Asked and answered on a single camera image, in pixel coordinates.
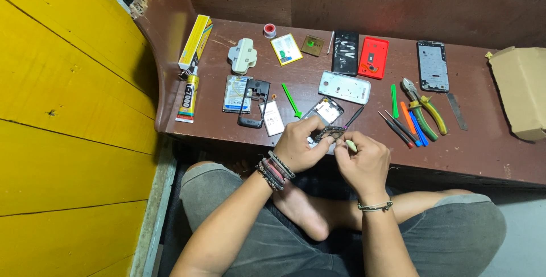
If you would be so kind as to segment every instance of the pliers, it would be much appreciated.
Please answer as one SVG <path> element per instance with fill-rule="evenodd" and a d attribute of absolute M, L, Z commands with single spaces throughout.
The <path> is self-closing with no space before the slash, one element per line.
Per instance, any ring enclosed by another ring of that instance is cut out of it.
<path fill-rule="evenodd" d="M 428 136 L 431 141 L 435 141 L 438 139 L 438 135 L 434 133 L 434 131 L 429 127 L 429 125 L 425 121 L 425 118 L 423 117 L 423 113 L 421 112 L 421 106 L 425 107 L 425 109 L 434 118 L 434 121 L 436 121 L 436 125 L 438 126 L 438 130 L 440 130 L 440 134 L 446 135 L 448 131 L 446 127 L 446 123 L 444 122 L 443 118 L 440 116 L 440 113 L 438 112 L 438 110 L 434 107 L 432 103 L 430 103 L 430 99 L 432 97 L 427 98 L 425 96 L 419 96 L 419 94 L 417 93 L 417 89 L 415 88 L 415 85 L 413 85 L 413 82 L 407 78 L 404 78 L 402 82 L 402 88 L 412 100 L 409 103 L 409 108 L 413 111 L 413 114 L 415 115 L 415 118 L 417 119 L 417 122 L 419 123 L 419 127 L 421 127 L 421 130 L 423 130 L 423 133 L 425 133 L 425 135 Z"/>

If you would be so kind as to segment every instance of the person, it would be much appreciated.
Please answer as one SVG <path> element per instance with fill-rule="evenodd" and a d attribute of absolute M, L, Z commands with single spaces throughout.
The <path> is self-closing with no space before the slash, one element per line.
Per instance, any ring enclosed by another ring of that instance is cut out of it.
<path fill-rule="evenodd" d="M 289 123 L 273 152 L 295 174 L 309 169 L 334 142 L 327 137 L 309 146 L 307 137 L 322 128 L 317 116 Z M 501 246 L 506 224 L 487 196 L 410 192 L 393 196 L 388 207 L 390 151 L 383 144 L 347 132 L 334 155 L 357 202 L 310 197 L 287 177 L 275 191 L 259 170 L 243 181 L 214 162 L 190 167 L 180 199 L 193 235 L 170 276 L 478 276 Z M 315 240 L 339 227 L 362 231 L 360 261 L 313 248 L 264 209 L 269 198 Z M 401 232 L 399 224 L 416 217 Z"/>

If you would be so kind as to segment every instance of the red-handled screwdriver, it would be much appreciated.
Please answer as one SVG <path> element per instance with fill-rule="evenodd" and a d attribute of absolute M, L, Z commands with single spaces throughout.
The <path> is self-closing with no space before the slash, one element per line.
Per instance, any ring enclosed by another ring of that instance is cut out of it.
<path fill-rule="evenodd" d="M 386 124 L 389 125 L 389 127 L 394 131 L 394 133 L 400 136 L 400 138 L 406 143 L 406 145 L 408 145 L 409 148 L 415 147 L 415 145 L 413 145 L 413 143 L 406 137 L 406 135 L 404 135 L 402 131 L 400 131 L 400 129 L 394 125 L 394 123 L 392 123 L 390 120 L 385 118 L 385 116 L 383 116 L 381 112 L 379 111 L 377 112 L 381 115 L 381 117 L 383 117 L 383 119 L 385 119 Z"/>

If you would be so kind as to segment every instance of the tape roll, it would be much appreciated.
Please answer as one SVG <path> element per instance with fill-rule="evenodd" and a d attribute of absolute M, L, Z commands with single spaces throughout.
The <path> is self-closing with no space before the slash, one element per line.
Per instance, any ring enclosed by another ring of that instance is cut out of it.
<path fill-rule="evenodd" d="M 264 36 L 269 39 L 277 36 L 277 28 L 273 23 L 268 23 L 264 26 Z"/>

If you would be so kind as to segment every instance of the yellow wall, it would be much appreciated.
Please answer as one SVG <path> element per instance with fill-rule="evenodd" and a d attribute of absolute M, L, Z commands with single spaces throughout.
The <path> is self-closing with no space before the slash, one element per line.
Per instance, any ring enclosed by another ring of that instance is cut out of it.
<path fill-rule="evenodd" d="M 115 0 L 0 0 L 0 276 L 128 275 L 157 74 Z"/>

